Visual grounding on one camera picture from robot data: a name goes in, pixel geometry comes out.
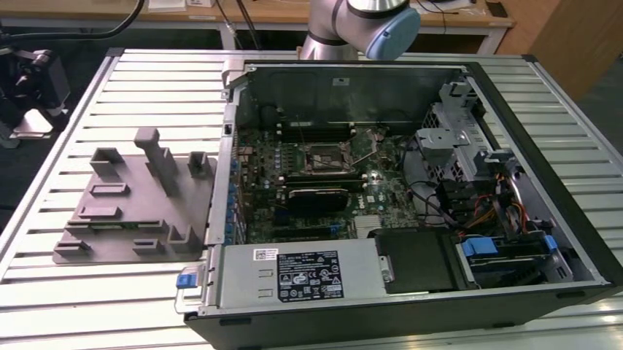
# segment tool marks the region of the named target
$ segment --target white sticker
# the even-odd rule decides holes
[[[214,16],[188,16],[189,20],[214,20]]]
[[[253,249],[253,260],[276,260],[278,249]]]

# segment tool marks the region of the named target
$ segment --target motherboard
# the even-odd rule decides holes
[[[401,175],[406,139],[381,126],[240,129],[246,243],[349,239],[357,230],[417,226]]]

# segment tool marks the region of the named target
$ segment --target table leg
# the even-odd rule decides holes
[[[480,44],[480,48],[477,49],[478,55],[493,55],[494,51],[497,50],[498,43],[503,41],[505,30],[508,28],[496,27],[490,28],[488,31],[488,35]]]

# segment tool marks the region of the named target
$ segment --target barcode sticker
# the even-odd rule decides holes
[[[276,260],[278,249],[253,249],[253,260]]]

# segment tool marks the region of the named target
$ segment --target blue latch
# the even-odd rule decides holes
[[[481,254],[497,254],[497,247],[489,237],[468,238],[460,246],[462,254],[466,257]]]
[[[553,253],[557,249],[557,243],[556,243],[556,240],[553,239],[553,236],[551,235],[545,236],[545,244],[547,244],[547,248],[549,249],[549,253]]]
[[[177,276],[177,289],[196,288],[196,273],[188,273]]]

